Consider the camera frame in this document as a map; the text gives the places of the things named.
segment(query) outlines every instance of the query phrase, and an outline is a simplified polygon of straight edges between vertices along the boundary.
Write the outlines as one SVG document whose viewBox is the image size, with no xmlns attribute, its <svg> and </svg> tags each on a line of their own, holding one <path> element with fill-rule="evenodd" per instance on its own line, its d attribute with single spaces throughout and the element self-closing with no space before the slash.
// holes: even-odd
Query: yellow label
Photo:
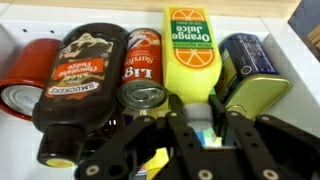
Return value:
<svg viewBox="0 0 320 180">
<path fill-rule="evenodd" d="M 46 164 L 56 168 L 67 168 L 75 165 L 73 162 L 65 159 L 50 159 Z"/>
</svg>

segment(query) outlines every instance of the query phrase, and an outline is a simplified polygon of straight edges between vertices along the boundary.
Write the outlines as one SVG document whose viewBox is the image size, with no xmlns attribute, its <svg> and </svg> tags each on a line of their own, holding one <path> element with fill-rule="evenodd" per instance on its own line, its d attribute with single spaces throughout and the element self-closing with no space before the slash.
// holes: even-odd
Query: bottle cap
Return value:
<svg viewBox="0 0 320 180">
<path fill-rule="evenodd" d="M 46 166 L 67 168 L 78 164 L 86 140 L 86 132 L 68 126 L 50 126 L 44 132 L 38 161 Z"/>
</svg>

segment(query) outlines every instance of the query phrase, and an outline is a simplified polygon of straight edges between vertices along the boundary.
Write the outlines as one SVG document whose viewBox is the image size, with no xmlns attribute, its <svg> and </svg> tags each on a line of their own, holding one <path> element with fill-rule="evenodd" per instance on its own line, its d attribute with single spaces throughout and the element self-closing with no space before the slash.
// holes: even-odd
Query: brown squeeze bottle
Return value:
<svg viewBox="0 0 320 180">
<path fill-rule="evenodd" d="M 116 105 L 127 34 L 114 24 L 93 23 L 64 38 L 33 110 L 33 124 L 44 133 L 37 156 L 40 163 L 76 165 L 87 134 L 108 121 Z"/>
</svg>

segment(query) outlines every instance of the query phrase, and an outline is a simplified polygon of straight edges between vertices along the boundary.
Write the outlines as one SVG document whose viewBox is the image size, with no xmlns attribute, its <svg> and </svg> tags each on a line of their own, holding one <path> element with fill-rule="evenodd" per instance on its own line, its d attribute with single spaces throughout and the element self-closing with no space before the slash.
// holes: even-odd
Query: bottle label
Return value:
<svg viewBox="0 0 320 180">
<path fill-rule="evenodd" d="M 171 41 L 175 59 L 190 68 L 214 61 L 209 19 L 202 8 L 170 8 Z"/>
<path fill-rule="evenodd" d="M 84 33 L 61 50 L 46 96 L 82 99 L 101 90 L 113 43 Z"/>
</svg>

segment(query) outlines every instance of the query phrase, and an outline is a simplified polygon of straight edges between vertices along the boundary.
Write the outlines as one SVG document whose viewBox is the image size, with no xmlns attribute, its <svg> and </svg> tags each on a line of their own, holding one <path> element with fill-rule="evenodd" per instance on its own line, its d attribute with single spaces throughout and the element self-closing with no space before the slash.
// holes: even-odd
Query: white drawer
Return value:
<svg viewBox="0 0 320 180">
<path fill-rule="evenodd" d="M 10 53 L 37 38 L 62 39 L 75 27 L 109 22 L 133 30 L 150 27 L 161 32 L 162 14 L 137 11 L 71 9 L 0 4 L 0 66 Z M 258 35 L 274 65 L 292 88 L 266 113 L 320 137 L 320 63 L 284 19 L 211 16 L 215 36 L 244 32 Z M 0 111 L 1 179 L 71 180 L 74 169 L 54 169 L 36 160 L 42 134 L 33 124 Z"/>
</svg>

